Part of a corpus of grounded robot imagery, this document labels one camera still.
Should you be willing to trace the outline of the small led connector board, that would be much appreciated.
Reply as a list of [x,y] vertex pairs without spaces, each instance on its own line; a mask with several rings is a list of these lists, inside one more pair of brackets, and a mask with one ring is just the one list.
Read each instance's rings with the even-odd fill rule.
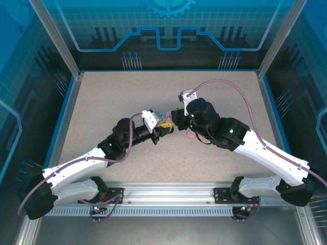
[[98,214],[103,214],[105,211],[107,211],[106,207],[101,206],[100,204],[95,204],[92,208],[91,208],[91,215],[98,215]]
[[233,207],[232,211],[233,214],[242,214],[242,213],[251,212],[254,208],[255,205],[247,205],[242,207]]

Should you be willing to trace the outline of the metal lower shelf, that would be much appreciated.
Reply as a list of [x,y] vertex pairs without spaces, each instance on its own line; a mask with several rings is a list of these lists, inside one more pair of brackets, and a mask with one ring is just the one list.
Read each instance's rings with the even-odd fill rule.
[[14,245],[327,245],[310,208],[261,207],[251,220],[230,217],[87,217],[25,220]]

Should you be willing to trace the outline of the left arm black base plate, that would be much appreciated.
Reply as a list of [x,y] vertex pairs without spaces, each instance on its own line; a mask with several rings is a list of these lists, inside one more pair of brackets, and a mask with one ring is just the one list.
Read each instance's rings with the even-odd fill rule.
[[122,204],[123,197],[124,197],[124,188],[109,187],[106,193],[99,192],[93,199],[86,200],[86,201],[92,204],[100,204],[100,203],[114,204],[115,202],[118,202],[118,204]]

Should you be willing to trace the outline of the blue trimmed aluminium side rail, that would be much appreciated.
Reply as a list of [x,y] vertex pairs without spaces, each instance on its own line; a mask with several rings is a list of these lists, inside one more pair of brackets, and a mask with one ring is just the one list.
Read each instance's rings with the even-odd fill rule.
[[264,163],[264,166],[284,179],[288,185],[292,187],[299,186],[303,184],[303,179],[308,175],[306,169],[302,169],[302,164],[305,163],[305,161],[290,154],[286,136],[268,83],[264,78],[263,80],[258,79],[258,83],[276,143],[276,145],[273,145],[263,139],[263,148],[259,150],[263,156],[259,158],[261,161],[267,161],[267,163]]
[[59,164],[60,156],[63,150],[64,142],[66,139],[67,131],[69,124],[72,118],[76,100],[78,97],[79,89],[84,77],[84,72],[80,73],[78,78],[72,77],[63,104],[59,117],[54,129],[52,140],[43,164],[43,168],[53,167]]

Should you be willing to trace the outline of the aluminium mounting rail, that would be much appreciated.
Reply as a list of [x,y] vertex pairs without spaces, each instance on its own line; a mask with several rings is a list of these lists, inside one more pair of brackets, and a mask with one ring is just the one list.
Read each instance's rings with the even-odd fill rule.
[[[205,205],[215,204],[214,188],[229,188],[247,198],[259,197],[259,203],[268,206],[289,206],[277,191],[278,177],[250,179],[246,178],[244,186],[237,187],[232,182],[104,182],[107,191],[109,187],[124,188],[122,204],[176,206],[176,205]],[[100,192],[100,186],[92,180],[75,182],[60,187],[52,192],[54,206],[69,203],[82,203],[93,199]],[[247,204],[215,204],[225,206],[242,206]]]

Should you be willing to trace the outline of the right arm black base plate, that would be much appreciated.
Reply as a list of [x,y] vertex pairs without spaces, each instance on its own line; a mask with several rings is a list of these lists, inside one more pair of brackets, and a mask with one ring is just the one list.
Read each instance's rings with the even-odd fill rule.
[[213,197],[215,204],[258,204],[259,197],[247,198],[242,194],[231,192],[229,188],[214,188]]

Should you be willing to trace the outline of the aluminium frame post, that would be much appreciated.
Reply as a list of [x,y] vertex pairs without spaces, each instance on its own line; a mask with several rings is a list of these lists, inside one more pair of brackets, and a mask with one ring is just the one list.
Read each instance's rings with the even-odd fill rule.
[[81,71],[75,60],[76,55],[78,54],[77,51],[70,50],[68,48],[67,43],[65,42],[63,36],[61,35],[55,21],[53,20],[43,0],[28,0],[28,1],[31,4],[32,8],[34,9],[39,20],[41,21],[46,32],[48,33],[49,37],[51,38],[56,49],[58,50],[64,63],[66,64],[69,71],[71,72],[72,76],[75,79],[80,80]]
[[268,71],[278,51],[280,50],[284,41],[289,35],[291,29],[293,28],[307,1],[308,0],[294,0],[293,5],[291,6],[281,27],[279,28],[270,48],[268,49],[265,57],[261,62],[261,65],[259,66],[257,72],[257,77],[259,80],[263,80],[264,75]]

